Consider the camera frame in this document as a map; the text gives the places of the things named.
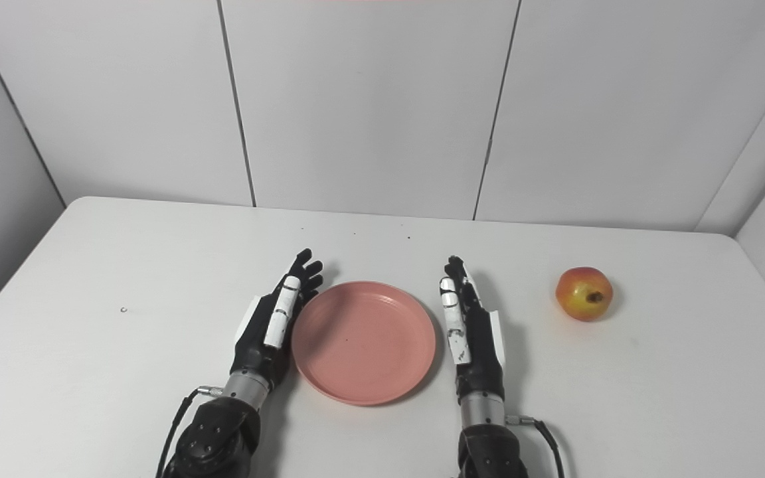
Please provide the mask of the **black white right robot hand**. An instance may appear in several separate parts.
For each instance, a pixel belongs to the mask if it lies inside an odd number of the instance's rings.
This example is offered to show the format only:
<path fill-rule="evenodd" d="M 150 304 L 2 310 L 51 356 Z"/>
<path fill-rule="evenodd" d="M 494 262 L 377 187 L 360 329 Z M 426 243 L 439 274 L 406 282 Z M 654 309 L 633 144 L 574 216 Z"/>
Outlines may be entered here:
<path fill-rule="evenodd" d="M 506 398 L 500 318 L 483 306 L 465 262 L 450 256 L 438 284 L 446 340 L 456 367 L 456 402 L 468 394 Z"/>

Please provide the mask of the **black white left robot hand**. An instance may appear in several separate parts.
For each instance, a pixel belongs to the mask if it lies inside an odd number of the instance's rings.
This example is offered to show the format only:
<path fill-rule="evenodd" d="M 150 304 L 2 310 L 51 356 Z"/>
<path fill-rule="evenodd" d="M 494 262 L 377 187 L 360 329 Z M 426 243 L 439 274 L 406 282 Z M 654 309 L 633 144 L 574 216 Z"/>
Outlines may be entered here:
<path fill-rule="evenodd" d="M 303 249 L 270 293 L 253 297 L 242 319 L 230 373 L 263 378 L 270 392 L 282 384 L 288 374 L 295 323 L 323 284 L 323 264 L 312 256 L 311 249 Z"/>

